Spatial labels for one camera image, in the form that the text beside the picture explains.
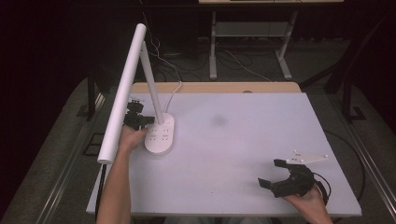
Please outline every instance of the wire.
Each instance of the wire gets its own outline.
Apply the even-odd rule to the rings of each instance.
[[[330,195],[332,195],[332,187],[330,186],[329,181],[327,181],[327,179],[325,177],[323,177],[322,175],[319,175],[317,173],[312,173],[312,174],[320,176],[320,178],[322,178],[326,182],[327,186],[329,187],[329,193],[327,194],[327,198],[330,198]]]
[[[340,135],[338,135],[338,134],[336,134],[336,133],[332,133],[332,132],[327,131],[327,130],[324,130],[324,129],[323,129],[323,131],[324,131],[325,133],[329,133],[329,134],[331,134],[331,135],[333,135],[333,136],[339,138],[341,141],[343,141],[344,143],[346,143],[346,144],[352,149],[352,151],[354,152],[354,154],[355,154],[356,157],[358,158],[359,164],[360,164],[360,166],[361,166],[361,190],[360,190],[359,195],[358,195],[358,197],[357,197],[357,200],[358,200],[358,202],[359,202],[359,201],[361,200],[361,198],[363,197],[363,193],[364,193],[364,190],[365,190],[365,187],[366,187],[366,173],[365,173],[363,161],[361,160],[361,157],[359,156],[359,153],[356,151],[356,149],[355,149],[350,143],[348,143],[348,141],[347,141],[345,138],[341,137]],[[337,223],[337,222],[340,221],[341,219],[342,219],[342,218],[339,217],[339,218],[333,220],[332,222],[333,222],[333,223]]]
[[[166,105],[165,105],[165,107],[163,108],[163,112],[164,112],[164,113],[167,113],[167,112],[168,112],[168,106],[169,106],[169,104],[170,104],[170,102],[171,102],[173,96],[175,95],[175,93],[178,91],[178,89],[180,89],[181,83],[182,83],[181,81],[178,82],[177,88],[172,92],[172,95],[169,97],[168,102],[166,102]]]
[[[254,75],[256,75],[256,76],[259,76],[259,77],[263,77],[263,78],[266,79],[267,81],[272,82],[272,80],[269,79],[268,77],[262,76],[262,75],[260,75],[260,74],[258,74],[258,73],[255,73],[255,72],[253,72],[253,71],[247,69],[243,64],[241,64],[241,63],[238,61],[238,59],[237,59],[235,56],[233,56],[233,54],[231,54],[230,51],[228,51],[228,50],[224,50],[224,51],[227,52],[227,53],[229,53],[229,54],[241,65],[241,67],[244,68],[245,70],[247,70],[249,73],[254,74]]]

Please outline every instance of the dark background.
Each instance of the dark background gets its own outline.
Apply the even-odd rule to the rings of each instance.
[[[144,1],[155,5],[156,1]],[[142,13],[101,6],[104,1],[0,2],[2,106],[1,206],[7,210],[67,98],[91,71],[100,91],[117,85],[134,28]],[[112,1],[139,5],[138,1]],[[167,1],[196,4],[197,1]],[[302,8],[293,39],[359,41],[392,9],[394,1],[346,0],[342,7]],[[171,50],[196,51],[198,36],[210,34],[210,11],[147,12],[152,32]],[[265,20],[260,13],[219,13],[223,20]],[[351,74],[355,83],[396,132],[395,13],[388,14],[361,52]]]

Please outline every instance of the black cable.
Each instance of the black cable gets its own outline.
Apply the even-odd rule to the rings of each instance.
[[[193,72],[193,71],[198,71],[198,70],[203,69],[203,68],[205,67],[205,65],[206,65],[206,63],[207,63],[207,61],[208,61],[208,59],[209,59],[209,56],[205,57],[204,63],[201,64],[200,66],[196,67],[196,68],[189,68],[189,69],[187,69],[187,68],[184,68],[184,67],[182,67],[182,66],[180,66],[180,65],[178,65],[178,64],[176,64],[176,63],[172,63],[172,65],[174,65],[174,66],[180,68],[180,69],[183,70],[183,71]]]
[[[329,133],[329,134],[331,134],[331,135],[333,135],[333,136],[339,138],[341,141],[343,141],[344,143],[346,143],[346,144],[352,149],[352,151],[355,153],[356,157],[358,158],[359,164],[360,164],[360,166],[361,166],[361,190],[360,190],[359,195],[358,195],[358,197],[357,197],[357,200],[358,200],[358,202],[359,202],[359,201],[361,200],[362,196],[363,196],[363,193],[364,193],[364,190],[365,190],[365,187],[366,187],[366,173],[365,173],[365,168],[364,168],[363,161],[361,160],[361,157],[360,157],[358,151],[356,151],[356,149],[355,149],[350,143],[348,143],[348,141],[347,141],[345,138],[341,137],[340,135],[338,135],[338,134],[336,134],[336,133],[332,133],[332,132],[327,131],[327,130],[324,130],[324,129],[323,129],[323,131],[324,131],[325,133]],[[339,218],[333,220],[332,222],[333,222],[333,223],[337,223],[337,222],[340,221],[341,219],[342,219],[342,218],[339,217]]]
[[[166,65],[166,64],[163,64],[163,63],[159,63],[159,65],[161,65],[161,66],[163,66],[163,67],[166,67],[166,68],[172,69],[172,71],[165,71],[165,72],[167,72],[171,77],[173,77],[173,78],[176,79],[177,81],[182,81],[182,82],[184,81],[183,78],[181,77],[180,73],[179,73],[174,67],[169,66],[169,65]],[[178,76],[178,78],[175,77],[175,76],[173,76],[173,75],[171,74],[171,72],[175,72],[176,75]]]
[[[319,176],[320,178],[322,178],[326,182],[327,186],[329,187],[329,193],[327,193],[327,198],[330,198],[330,195],[332,195],[332,186],[330,186],[329,181],[327,181],[327,179],[325,177],[323,177],[322,175],[319,175],[317,173],[312,173],[312,174]]]
[[[102,173],[101,173],[101,176],[100,176],[98,194],[96,195],[95,221],[98,218],[100,200],[101,200],[101,197],[102,197],[103,185],[105,183],[105,177],[106,177],[106,168],[107,168],[107,165],[103,164],[102,165]]]

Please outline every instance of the white desk lamp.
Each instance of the white desk lamp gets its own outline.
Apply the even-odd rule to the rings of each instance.
[[[152,154],[163,155],[169,151],[173,142],[175,120],[170,114],[163,113],[161,111],[154,77],[149,63],[149,54],[146,43],[144,42],[145,34],[146,26],[143,24],[137,24],[99,153],[98,162],[102,164],[113,163],[116,156],[120,130],[125,117],[125,111],[128,105],[129,94],[134,81],[139,56],[143,65],[143,70],[145,72],[151,100],[154,104],[156,114],[154,124],[148,127],[148,134],[146,135],[145,140],[146,149]]]

